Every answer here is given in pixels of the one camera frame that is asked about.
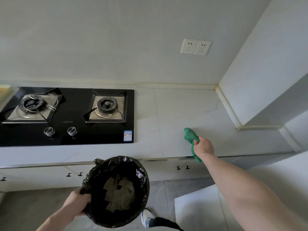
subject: green cloth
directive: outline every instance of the green cloth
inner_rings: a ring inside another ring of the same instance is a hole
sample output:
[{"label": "green cloth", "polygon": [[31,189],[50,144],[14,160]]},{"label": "green cloth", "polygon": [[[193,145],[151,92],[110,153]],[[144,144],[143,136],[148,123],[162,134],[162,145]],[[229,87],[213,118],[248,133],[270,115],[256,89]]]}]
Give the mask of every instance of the green cloth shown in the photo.
[{"label": "green cloth", "polygon": [[196,133],[191,128],[184,128],[184,139],[187,140],[189,143],[191,143],[193,157],[198,162],[202,162],[202,160],[195,154],[195,151],[193,150],[193,147],[195,145],[195,143],[193,141],[197,140],[198,142],[200,142],[200,140],[199,140],[198,136],[196,135]]}]

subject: white sneaker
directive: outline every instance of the white sneaker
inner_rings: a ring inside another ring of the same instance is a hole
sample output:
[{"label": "white sneaker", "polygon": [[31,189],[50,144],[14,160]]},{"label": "white sneaker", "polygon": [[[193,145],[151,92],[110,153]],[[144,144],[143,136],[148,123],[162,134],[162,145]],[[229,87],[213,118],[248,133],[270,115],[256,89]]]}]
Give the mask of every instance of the white sneaker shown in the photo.
[{"label": "white sneaker", "polygon": [[154,219],[155,216],[152,214],[152,212],[145,208],[142,213],[141,213],[141,223],[143,224],[143,226],[145,228],[148,228],[149,227],[149,224],[150,224],[150,220],[151,219]]}]

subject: black pants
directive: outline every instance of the black pants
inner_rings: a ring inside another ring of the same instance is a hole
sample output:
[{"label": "black pants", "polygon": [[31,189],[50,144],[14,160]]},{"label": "black pants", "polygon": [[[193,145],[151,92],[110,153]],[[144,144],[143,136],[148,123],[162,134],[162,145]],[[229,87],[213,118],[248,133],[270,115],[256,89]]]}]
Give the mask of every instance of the black pants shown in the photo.
[{"label": "black pants", "polygon": [[150,220],[149,228],[157,227],[157,226],[165,226],[165,227],[177,229],[177,230],[180,230],[180,231],[184,231],[183,229],[181,229],[178,226],[177,223],[174,223],[170,220],[167,220],[167,219],[161,218],[161,217],[156,217],[156,218]]}]

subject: blue and white sticker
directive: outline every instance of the blue and white sticker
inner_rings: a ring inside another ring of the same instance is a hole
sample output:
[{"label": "blue and white sticker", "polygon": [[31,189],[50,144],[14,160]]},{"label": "blue and white sticker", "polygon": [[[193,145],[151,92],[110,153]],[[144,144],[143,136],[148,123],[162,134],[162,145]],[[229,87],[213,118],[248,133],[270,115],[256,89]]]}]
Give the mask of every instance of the blue and white sticker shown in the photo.
[{"label": "blue and white sticker", "polygon": [[133,141],[133,131],[124,131],[124,142]]}]

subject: trash bag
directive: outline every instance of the trash bag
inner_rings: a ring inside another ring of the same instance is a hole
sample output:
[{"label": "trash bag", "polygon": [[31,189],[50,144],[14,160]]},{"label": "trash bag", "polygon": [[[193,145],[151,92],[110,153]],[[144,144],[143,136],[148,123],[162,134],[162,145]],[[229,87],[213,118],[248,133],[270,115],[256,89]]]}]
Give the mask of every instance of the trash bag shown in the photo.
[{"label": "trash bag", "polygon": [[[150,183],[142,164],[134,158],[116,156],[107,160],[95,159],[93,167],[82,182],[81,194],[91,194],[91,202],[83,212],[97,225],[118,228],[136,219],[148,202]],[[119,177],[133,183],[135,198],[128,210],[106,210],[109,202],[105,200],[107,190],[104,185],[110,178]]]}]

